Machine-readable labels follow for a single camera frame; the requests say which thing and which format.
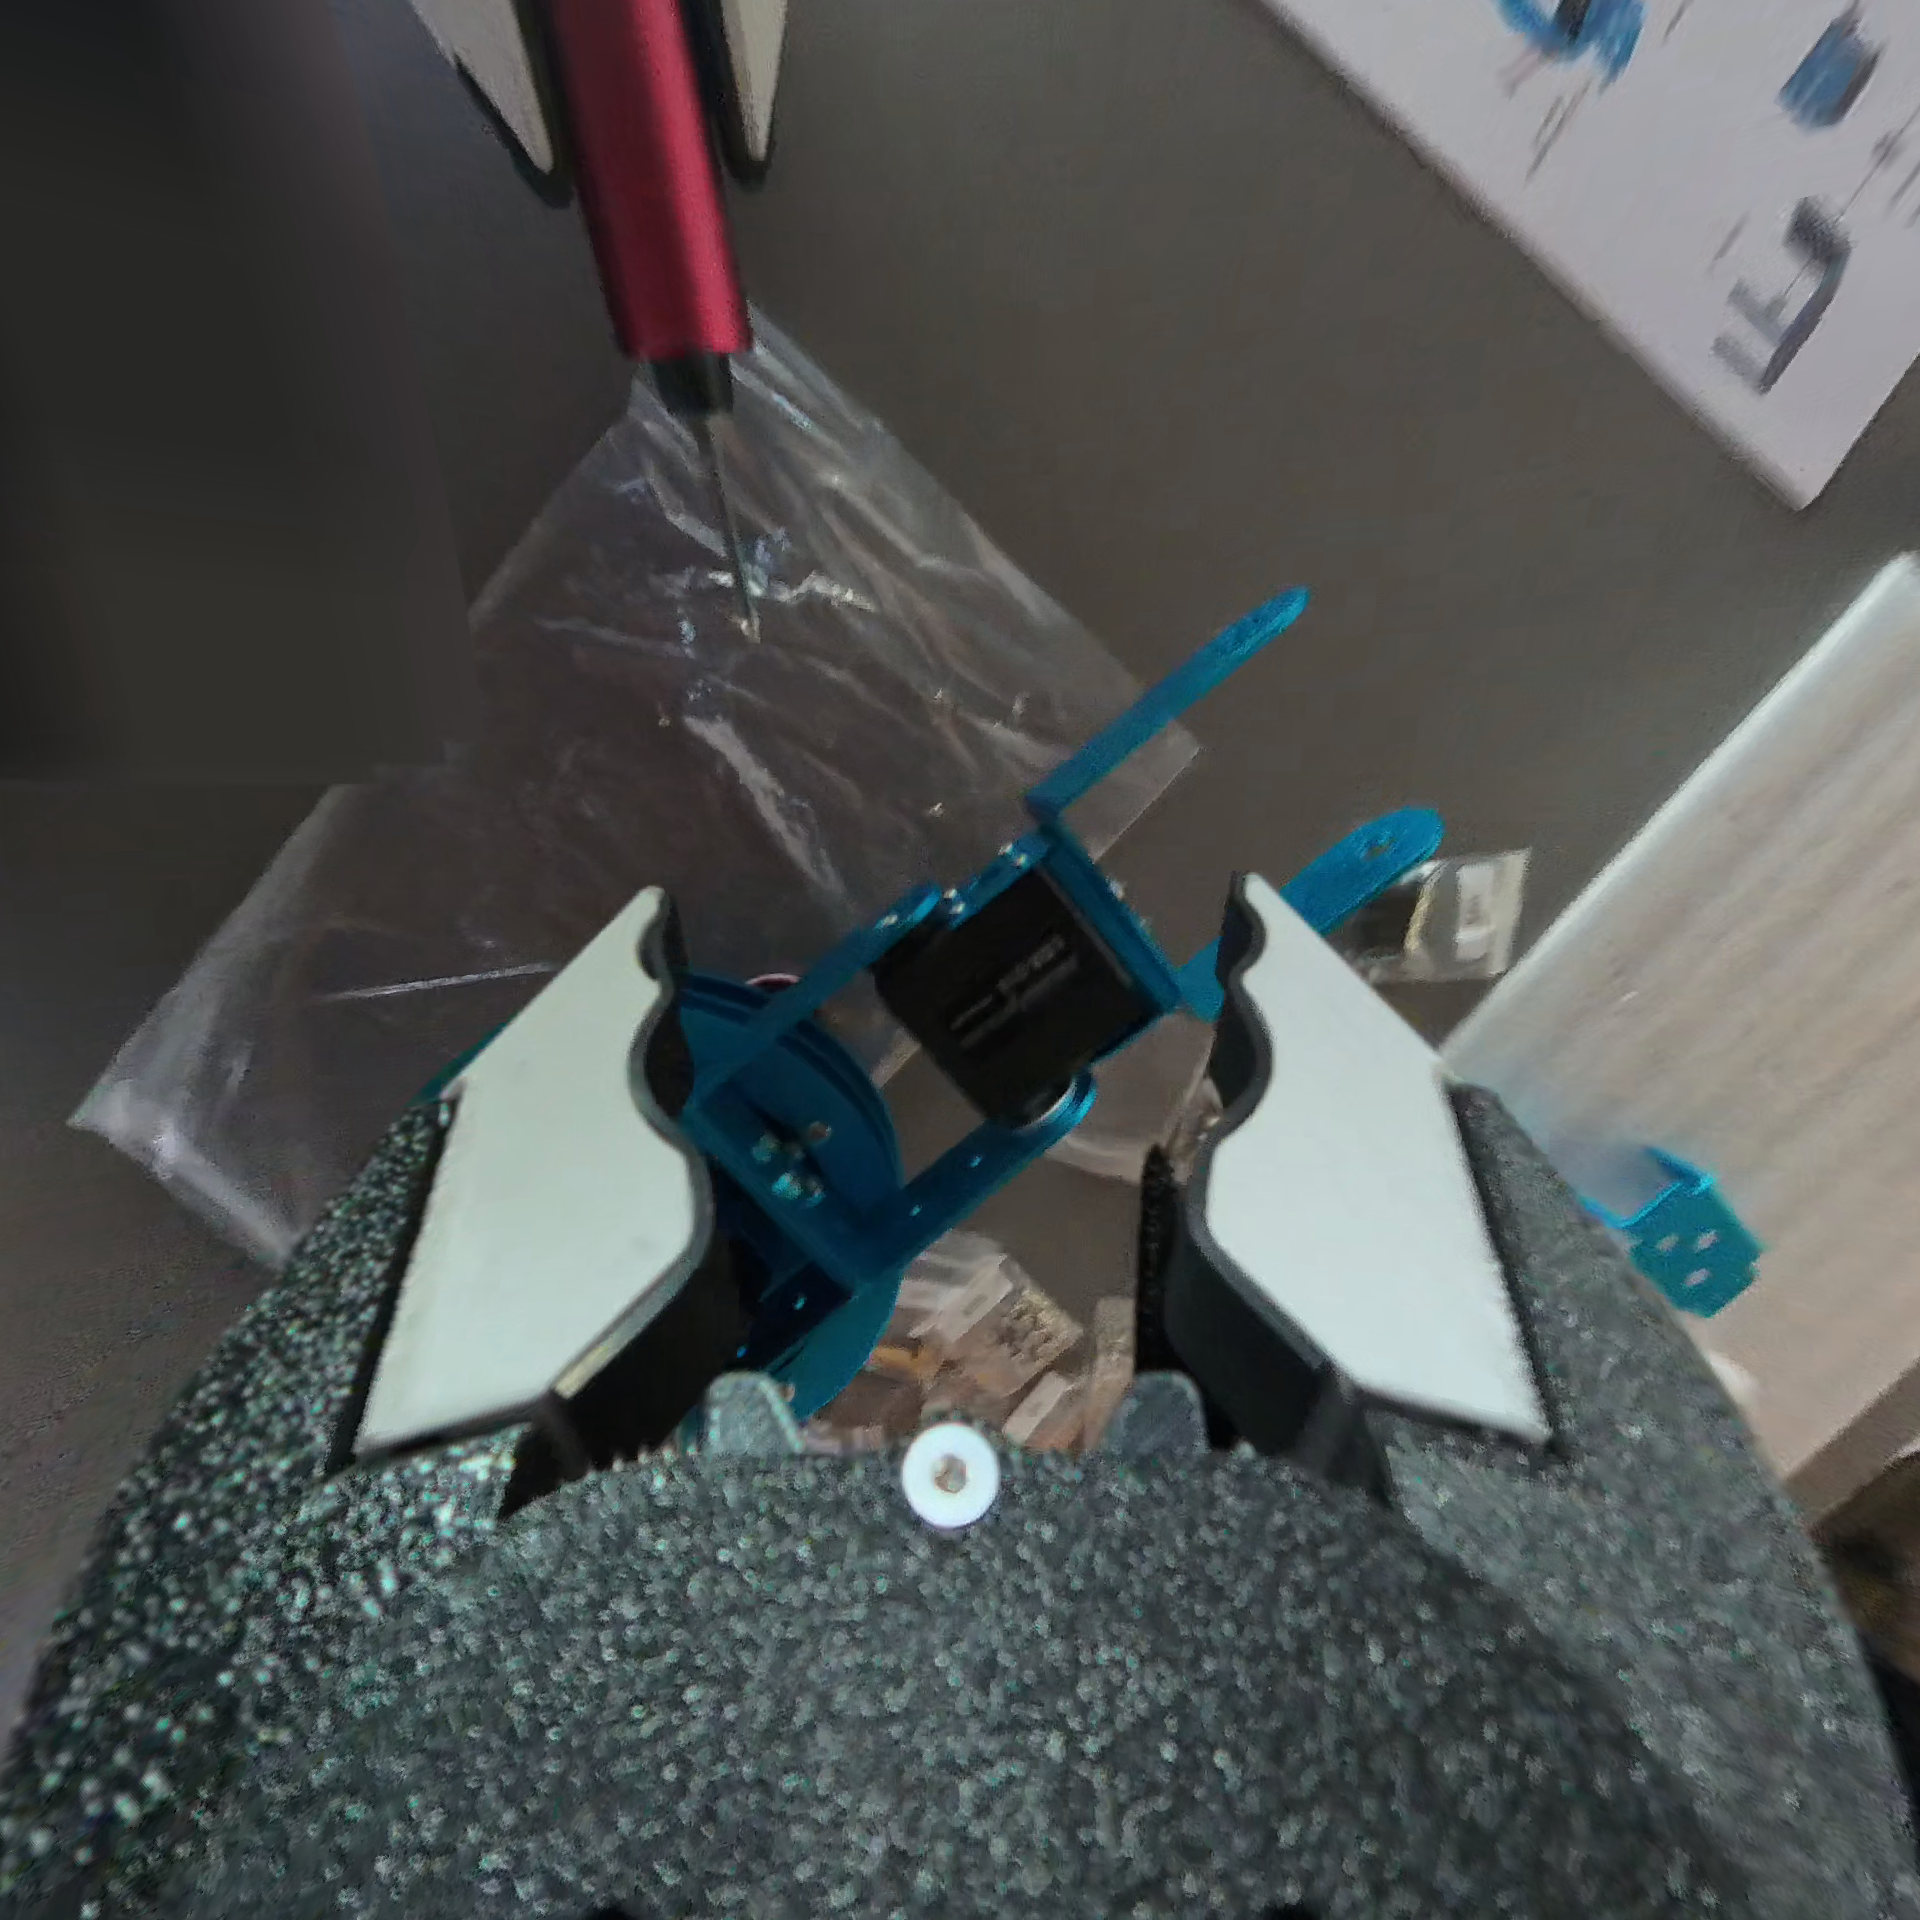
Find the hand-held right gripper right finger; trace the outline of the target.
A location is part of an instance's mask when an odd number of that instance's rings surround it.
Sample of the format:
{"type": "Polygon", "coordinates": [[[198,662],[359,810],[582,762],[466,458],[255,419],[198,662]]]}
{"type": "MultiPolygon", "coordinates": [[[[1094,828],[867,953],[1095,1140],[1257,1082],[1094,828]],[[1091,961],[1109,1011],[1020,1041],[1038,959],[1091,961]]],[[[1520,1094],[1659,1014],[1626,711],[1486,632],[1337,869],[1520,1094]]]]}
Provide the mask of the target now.
{"type": "Polygon", "coordinates": [[[1142,1181],[1135,1356],[1203,1440],[1387,1491],[1379,1421],[1554,1440],[1452,1079],[1268,879],[1207,971],[1218,1118],[1142,1181]]]}

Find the small clear screw bag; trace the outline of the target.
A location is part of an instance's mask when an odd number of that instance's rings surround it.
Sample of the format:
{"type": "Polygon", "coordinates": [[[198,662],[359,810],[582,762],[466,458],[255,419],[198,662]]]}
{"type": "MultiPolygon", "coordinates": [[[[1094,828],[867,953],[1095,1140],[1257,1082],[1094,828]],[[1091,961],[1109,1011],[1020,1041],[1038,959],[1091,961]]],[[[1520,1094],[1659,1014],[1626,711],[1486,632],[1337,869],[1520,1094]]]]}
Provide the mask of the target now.
{"type": "Polygon", "coordinates": [[[1341,928],[1349,964],[1376,986],[1497,977],[1512,964],[1527,868],[1527,847],[1421,861],[1341,928]]]}
{"type": "Polygon", "coordinates": [[[806,1421],[828,1453],[877,1451],[959,1421],[1023,1451],[1091,1451],[1137,1370],[1137,1300],[1064,1308],[995,1239],[954,1231],[899,1282],[852,1380],[806,1421]]]}

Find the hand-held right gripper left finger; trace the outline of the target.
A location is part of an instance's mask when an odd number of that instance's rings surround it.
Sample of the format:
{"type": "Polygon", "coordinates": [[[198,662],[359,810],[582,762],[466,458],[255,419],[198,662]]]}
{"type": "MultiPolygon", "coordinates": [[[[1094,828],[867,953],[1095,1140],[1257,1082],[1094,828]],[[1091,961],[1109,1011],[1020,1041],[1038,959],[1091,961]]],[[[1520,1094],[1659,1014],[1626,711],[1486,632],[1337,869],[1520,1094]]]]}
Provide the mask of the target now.
{"type": "Polygon", "coordinates": [[[686,1114],[686,947],[646,885],[443,1090],[348,1460],[528,1427],[517,1502],[670,1446],[750,1342],[686,1114]]]}

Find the blue toy robot arm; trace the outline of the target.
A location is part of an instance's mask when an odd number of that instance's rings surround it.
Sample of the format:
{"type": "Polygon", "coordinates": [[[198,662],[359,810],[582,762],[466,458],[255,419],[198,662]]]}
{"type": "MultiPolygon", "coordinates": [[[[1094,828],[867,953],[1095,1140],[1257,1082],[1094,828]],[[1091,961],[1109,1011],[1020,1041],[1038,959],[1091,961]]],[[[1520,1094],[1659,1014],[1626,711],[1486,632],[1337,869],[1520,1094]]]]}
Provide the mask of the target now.
{"type": "Polygon", "coordinates": [[[1090,1114],[1095,1071],[1211,1023],[1218,942],[1176,961],[1069,814],[1308,609],[1286,587],[1195,647],[1023,797],[972,876],[917,881],[795,979],[683,964],[686,1128],[750,1309],[736,1364],[799,1414],[866,1361],[910,1264],[1090,1114]]]}

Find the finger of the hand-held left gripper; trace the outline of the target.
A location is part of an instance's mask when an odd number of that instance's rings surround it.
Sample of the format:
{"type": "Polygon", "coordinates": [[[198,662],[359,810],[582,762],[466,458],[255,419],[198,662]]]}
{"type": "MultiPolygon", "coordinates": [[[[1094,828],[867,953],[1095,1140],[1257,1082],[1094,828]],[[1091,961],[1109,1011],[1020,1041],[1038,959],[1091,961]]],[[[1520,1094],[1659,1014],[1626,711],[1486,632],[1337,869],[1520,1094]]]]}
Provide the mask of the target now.
{"type": "Polygon", "coordinates": [[[572,159],[548,7],[539,2],[410,2],[515,174],[543,204],[572,199],[572,159]]]}
{"type": "Polygon", "coordinates": [[[772,166],[788,2],[718,2],[728,105],[723,149],[732,178],[757,185],[772,166]]]}

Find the white instruction sheet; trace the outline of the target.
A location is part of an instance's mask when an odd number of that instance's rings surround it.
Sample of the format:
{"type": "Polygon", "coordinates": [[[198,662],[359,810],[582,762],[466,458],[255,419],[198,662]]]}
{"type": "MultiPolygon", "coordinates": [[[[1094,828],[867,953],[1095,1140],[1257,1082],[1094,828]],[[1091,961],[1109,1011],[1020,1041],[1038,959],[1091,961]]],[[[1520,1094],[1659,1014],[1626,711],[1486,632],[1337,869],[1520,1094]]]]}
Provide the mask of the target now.
{"type": "Polygon", "coordinates": [[[1914,2],[1265,11],[1794,509],[1915,363],[1914,2]]]}

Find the small blue metal bracket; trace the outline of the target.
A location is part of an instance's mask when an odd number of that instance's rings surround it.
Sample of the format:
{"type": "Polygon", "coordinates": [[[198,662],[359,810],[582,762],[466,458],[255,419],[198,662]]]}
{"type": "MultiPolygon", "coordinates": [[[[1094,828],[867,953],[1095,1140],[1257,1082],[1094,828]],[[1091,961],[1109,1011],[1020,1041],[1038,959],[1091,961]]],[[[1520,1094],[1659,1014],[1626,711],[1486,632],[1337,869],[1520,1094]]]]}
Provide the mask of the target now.
{"type": "Polygon", "coordinates": [[[1712,1320],[1760,1278],[1763,1239],[1716,1176],[1659,1145],[1640,1149],[1638,1204],[1626,1212],[1579,1191],[1579,1204],[1624,1248],[1633,1269],[1681,1316],[1712,1320]]]}

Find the red electric screwdriver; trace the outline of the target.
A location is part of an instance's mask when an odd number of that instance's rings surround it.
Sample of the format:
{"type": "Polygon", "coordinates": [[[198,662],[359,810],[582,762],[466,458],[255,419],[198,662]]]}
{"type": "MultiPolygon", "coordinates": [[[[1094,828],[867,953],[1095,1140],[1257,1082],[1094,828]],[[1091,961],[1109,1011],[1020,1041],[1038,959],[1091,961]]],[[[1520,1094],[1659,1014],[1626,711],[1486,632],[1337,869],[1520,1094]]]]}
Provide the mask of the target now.
{"type": "Polygon", "coordinates": [[[698,446],[739,624],[757,639],[756,590],[718,437],[718,422],[733,411],[733,361],[754,335],[686,6],[551,2],[543,11],[615,342],[698,446]]]}

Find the clear plastic bag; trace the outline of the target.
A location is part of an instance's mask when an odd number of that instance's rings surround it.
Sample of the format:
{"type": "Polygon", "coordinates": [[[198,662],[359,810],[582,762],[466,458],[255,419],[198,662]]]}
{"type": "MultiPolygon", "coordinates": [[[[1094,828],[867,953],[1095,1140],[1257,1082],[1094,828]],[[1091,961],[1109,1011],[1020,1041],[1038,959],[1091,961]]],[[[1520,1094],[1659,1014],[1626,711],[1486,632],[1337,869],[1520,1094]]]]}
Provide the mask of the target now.
{"type": "Polygon", "coordinates": [[[474,620],[485,961],[553,968],[646,885],[692,959],[803,971],[984,865],[1137,677],[792,340],[722,436],[748,629],[692,436],[634,383],[474,620]]]}
{"type": "Polygon", "coordinates": [[[277,1267],[390,1122],[606,920],[608,853],[589,818],[471,770],[336,785],[71,1125],[277,1267]]]}

